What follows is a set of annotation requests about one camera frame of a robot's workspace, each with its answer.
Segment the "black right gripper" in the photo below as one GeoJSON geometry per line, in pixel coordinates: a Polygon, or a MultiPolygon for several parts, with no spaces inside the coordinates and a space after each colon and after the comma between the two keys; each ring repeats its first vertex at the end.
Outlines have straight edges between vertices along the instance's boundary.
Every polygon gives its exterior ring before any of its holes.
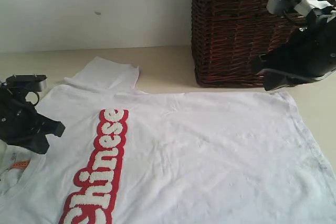
{"type": "Polygon", "coordinates": [[[307,26],[296,29],[280,47],[251,61],[253,74],[263,74],[265,91],[318,82],[335,71],[335,10],[314,9],[307,26]]]}

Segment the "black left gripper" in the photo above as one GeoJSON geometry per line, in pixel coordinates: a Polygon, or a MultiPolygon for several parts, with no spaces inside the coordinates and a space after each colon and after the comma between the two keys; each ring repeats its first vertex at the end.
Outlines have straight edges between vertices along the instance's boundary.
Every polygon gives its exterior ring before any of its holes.
{"type": "Polygon", "coordinates": [[[49,143],[45,135],[61,137],[66,127],[36,111],[31,102],[19,102],[1,88],[1,140],[37,154],[46,154],[49,143]]]}

